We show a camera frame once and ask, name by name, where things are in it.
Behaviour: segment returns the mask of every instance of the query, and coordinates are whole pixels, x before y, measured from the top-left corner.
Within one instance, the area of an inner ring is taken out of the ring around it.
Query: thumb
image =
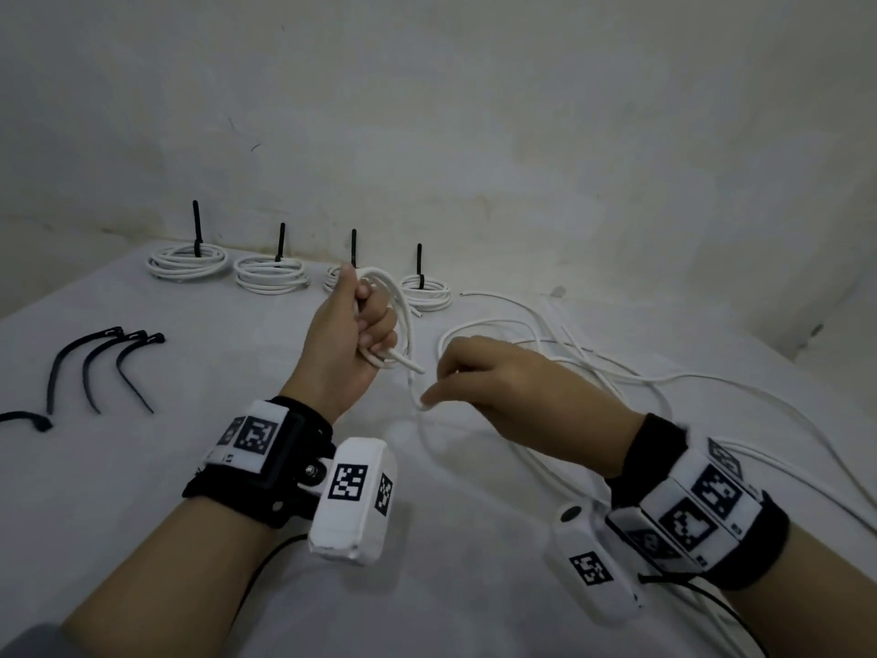
[[[440,402],[468,402],[480,406],[493,406],[495,393],[492,391],[493,375],[490,372],[457,372],[436,381],[420,401],[425,406]]]
[[[338,273],[338,281],[335,284],[332,296],[329,298],[333,307],[345,305],[346,308],[353,309],[358,284],[359,280],[356,278],[354,267],[350,263],[343,263]]]

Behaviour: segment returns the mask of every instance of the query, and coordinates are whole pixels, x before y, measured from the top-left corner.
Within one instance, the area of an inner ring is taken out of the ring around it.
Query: hand
[[[644,416],[546,357],[487,337],[457,337],[438,361],[427,405],[469,402],[510,441],[621,474]]]
[[[359,303],[359,314],[354,312]],[[367,281],[356,280],[349,263],[341,267],[335,290],[317,309],[296,371],[280,394],[305,403],[330,423],[353,406],[378,373],[359,352],[372,353],[396,345],[396,312],[389,295]]]

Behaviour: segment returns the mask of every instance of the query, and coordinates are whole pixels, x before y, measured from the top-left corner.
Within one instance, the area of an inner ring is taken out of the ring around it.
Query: tabletop
[[[84,346],[61,369],[53,430],[38,433],[26,421],[0,425],[0,643],[34,623],[63,619],[155,528],[235,411],[272,397],[289,376],[325,298],[325,264],[308,264],[308,289],[280,297],[249,293],[229,275],[156,280],[144,263],[162,245],[148,244],[0,321],[2,411],[43,412],[54,354],[84,334],[121,325],[167,337],[126,361],[154,415],[119,382],[113,353],[93,364],[103,410],[96,415],[82,391]],[[865,485],[877,488],[874,423],[743,331],[678,307],[520,298],[645,373],[715,373],[805,407]],[[423,389],[435,378],[439,336],[477,318],[531,319],[488,297],[455,297],[448,309],[415,319],[413,357],[428,369],[418,379]],[[762,446],[865,506],[806,426],[765,398],[689,379],[661,386],[667,406],[648,387],[623,388],[636,409],[667,416],[672,407],[674,419]],[[590,619],[546,557],[565,498],[471,407],[420,413],[404,370],[382,371],[338,421],[336,442],[349,436],[383,439],[398,459],[383,555],[360,568],[291,547],[261,576],[232,630],[230,653],[730,654],[702,616],[660,589],[645,592],[644,613],[626,624]],[[744,465],[795,521],[877,577],[877,541],[860,525],[788,476],[746,458]],[[556,468],[589,480],[579,467]],[[291,524],[290,531],[306,526]],[[626,547],[609,549],[629,559]]]

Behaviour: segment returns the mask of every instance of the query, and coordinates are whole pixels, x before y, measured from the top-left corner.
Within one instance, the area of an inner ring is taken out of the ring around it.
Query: gray sleeve
[[[0,648],[0,658],[89,658],[76,644],[51,624],[34,626]]]

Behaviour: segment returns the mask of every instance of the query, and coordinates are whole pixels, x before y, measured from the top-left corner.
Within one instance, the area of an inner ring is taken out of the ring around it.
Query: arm
[[[359,316],[354,315],[359,300]],[[377,374],[357,353],[396,344],[389,297],[357,283],[346,265],[317,310],[281,395],[334,423]],[[65,621],[96,658],[219,653],[250,575],[275,541],[266,525],[197,497],[182,502]]]
[[[469,402],[506,439],[607,478],[644,419],[538,353],[484,337],[452,341],[437,376],[423,403]],[[772,654],[877,655],[877,584],[796,526],[758,582],[725,595]]]

